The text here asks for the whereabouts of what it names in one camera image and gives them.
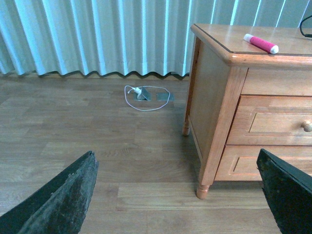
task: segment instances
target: white curtain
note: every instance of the white curtain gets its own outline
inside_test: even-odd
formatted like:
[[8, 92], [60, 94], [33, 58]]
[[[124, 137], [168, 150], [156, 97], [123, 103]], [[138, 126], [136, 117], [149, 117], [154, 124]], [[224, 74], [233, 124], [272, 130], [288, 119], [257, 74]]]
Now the white curtain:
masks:
[[298, 27], [309, 0], [0, 0], [0, 72], [189, 72], [197, 23]]

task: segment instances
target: drawer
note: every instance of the drawer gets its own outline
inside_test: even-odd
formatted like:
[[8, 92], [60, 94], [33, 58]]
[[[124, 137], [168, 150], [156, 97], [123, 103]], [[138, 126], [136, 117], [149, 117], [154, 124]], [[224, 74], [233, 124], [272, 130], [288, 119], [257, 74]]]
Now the drawer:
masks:
[[312, 96], [312, 71], [250, 68], [242, 94]]
[[311, 97], [241, 96], [228, 145], [312, 145]]
[[226, 146], [215, 180], [261, 180], [256, 164], [261, 148], [312, 175], [312, 147]]

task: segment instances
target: cord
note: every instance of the cord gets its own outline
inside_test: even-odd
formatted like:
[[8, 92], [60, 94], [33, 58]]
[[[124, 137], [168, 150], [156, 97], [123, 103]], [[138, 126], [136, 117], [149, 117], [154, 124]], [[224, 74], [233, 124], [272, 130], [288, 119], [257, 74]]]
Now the cord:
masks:
[[302, 31], [302, 23], [303, 23], [304, 21], [306, 21], [307, 19], [310, 19], [311, 17], [312, 17], [312, 16], [306, 17], [305, 19], [303, 19], [303, 20], [300, 22], [300, 25], [299, 25], [301, 34], [302, 34], [304, 37], [307, 37], [307, 38], [312, 38], [312, 34], [304, 34], [304, 33], [303, 33], [303, 31]]
[[[163, 104], [161, 107], [158, 107], [158, 108], [155, 108], [155, 109], [151, 109], [151, 110], [141, 110], [141, 109], [139, 109], [139, 108], [137, 108], [137, 107], [134, 107], [133, 105], [131, 105], [131, 104], [128, 102], [127, 94], [126, 94], [126, 92], [127, 92], [127, 91], [126, 91], [126, 88], [127, 88], [127, 87], [130, 87], [130, 88], [131, 88], [131, 89], [128, 91], [128, 93], [130, 93], [132, 90], [135, 91], [135, 92], [137, 93], [137, 89], [138, 89], [138, 88], [149, 87], [149, 88], [164, 89], [164, 90], [166, 90], [166, 91], [169, 93], [169, 95], [168, 95], [167, 102], [166, 102], [165, 104]], [[160, 108], [163, 108], [165, 105], [168, 104], [169, 98], [170, 98], [170, 92], [169, 92], [166, 88], [155, 87], [155, 86], [139, 86], [139, 87], [134, 88], [134, 87], [132, 87], [132, 86], [130, 86], [130, 85], [126, 85], [125, 88], [124, 88], [124, 93], [125, 93], [125, 99], [126, 99], [126, 102], [128, 103], [128, 105], [131, 106], [132, 108], [138, 110], [138, 111], [155, 111], [155, 110], [159, 110]]]

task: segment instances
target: wooden knob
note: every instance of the wooden knob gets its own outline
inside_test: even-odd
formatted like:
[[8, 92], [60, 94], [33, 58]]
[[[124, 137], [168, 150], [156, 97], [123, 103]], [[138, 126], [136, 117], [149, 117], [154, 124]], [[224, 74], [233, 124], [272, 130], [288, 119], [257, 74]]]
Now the wooden knob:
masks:
[[307, 133], [312, 132], [312, 123], [310, 121], [304, 121], [301, 124], [301, 127], [303, 128], [303, 130]]

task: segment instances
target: nightstand top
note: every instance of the nightstand top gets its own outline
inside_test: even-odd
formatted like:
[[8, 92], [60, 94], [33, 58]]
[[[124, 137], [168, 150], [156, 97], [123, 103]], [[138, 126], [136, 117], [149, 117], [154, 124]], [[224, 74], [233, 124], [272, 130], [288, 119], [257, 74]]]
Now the nightstand top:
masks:
[[[312, 68], [312, 39], [298, 28], [194, 24], [194, 34], [228, 65]], [[278, 45], [275, 55], [244, 41], [246, 33]]]

